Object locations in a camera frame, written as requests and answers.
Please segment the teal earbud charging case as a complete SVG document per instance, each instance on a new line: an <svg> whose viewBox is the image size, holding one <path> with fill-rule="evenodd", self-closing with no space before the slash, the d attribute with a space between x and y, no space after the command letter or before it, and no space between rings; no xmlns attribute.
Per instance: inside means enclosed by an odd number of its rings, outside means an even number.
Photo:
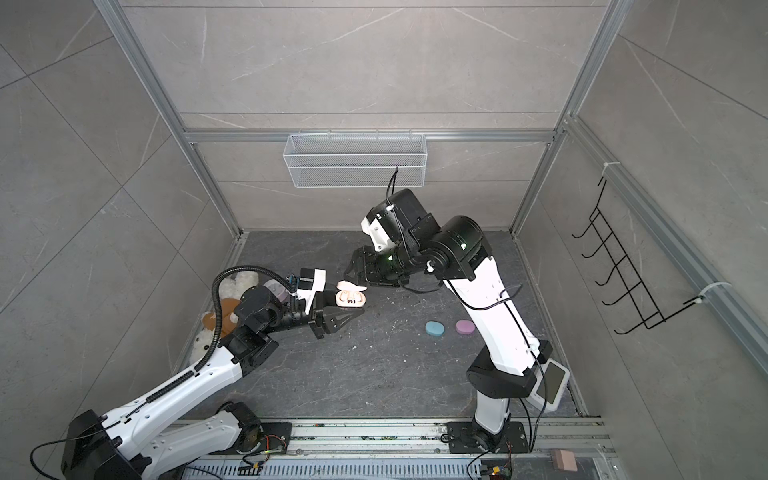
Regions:
<svg viewBox="0 0 768 480"><path fill-rule="evenodd" d="M441 337L445 333L445 327L440 322L428 321L425 324L425 331L430 336Z"/></svg>

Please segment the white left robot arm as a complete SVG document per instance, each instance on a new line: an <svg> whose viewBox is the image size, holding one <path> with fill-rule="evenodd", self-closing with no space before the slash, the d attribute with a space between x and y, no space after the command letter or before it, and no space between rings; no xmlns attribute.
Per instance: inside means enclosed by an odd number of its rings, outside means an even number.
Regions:
<svg viewBox="0 0 768 480"><path fill-rule="evenodd" d="M274 331L308 325L317 338L363 312L360 291L300 290L280 301L267 287L246 290L234 313L235 330L162 385L109 412L92 410L69 425L61 461L67 479L156 479L211 452L257 443L261 423L242 402L176 427L175 422L224 387L262 365L278 344Z"/></svg>

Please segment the peach earbud charging case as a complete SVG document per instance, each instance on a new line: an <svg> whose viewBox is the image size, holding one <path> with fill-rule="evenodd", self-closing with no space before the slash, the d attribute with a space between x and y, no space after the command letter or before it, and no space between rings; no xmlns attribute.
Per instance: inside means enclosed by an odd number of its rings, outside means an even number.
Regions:
<svg viewBox="0 0 768 480"><path fill-rule="evenodd" d="M358 286L346 280L339 281L336 285L337 292L335 302L342 308L363 308L367 299L365 286Z"/></svg>

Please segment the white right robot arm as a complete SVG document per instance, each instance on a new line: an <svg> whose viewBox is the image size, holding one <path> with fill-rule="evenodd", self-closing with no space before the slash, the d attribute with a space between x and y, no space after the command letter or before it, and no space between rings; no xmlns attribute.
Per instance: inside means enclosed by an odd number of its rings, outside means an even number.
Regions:
<svg viewBox="0 0 768 480"><path fill-rule="evenodd" d="M525 324L481 227L463 215L440 225L412 190L389 188L361 228L371 243L354 251L344 273L347 282L405 289L411 276L422 272L466 310L484 341L466 372L477 392L471 437L481 450L496 450L510 401L523 400L545 380L552 345Z"/></svg>

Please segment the pink earbud charging case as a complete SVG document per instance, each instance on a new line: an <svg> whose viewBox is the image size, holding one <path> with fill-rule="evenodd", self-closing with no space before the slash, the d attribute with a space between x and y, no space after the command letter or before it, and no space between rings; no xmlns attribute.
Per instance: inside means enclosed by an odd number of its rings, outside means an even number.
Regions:
<svg viewBox="0 0 768 480"><path fill-rule="evenodd" d="M455 323L455 330L460 335L471 335L476 331L476 326L471 320L459 320Z"/></svg>

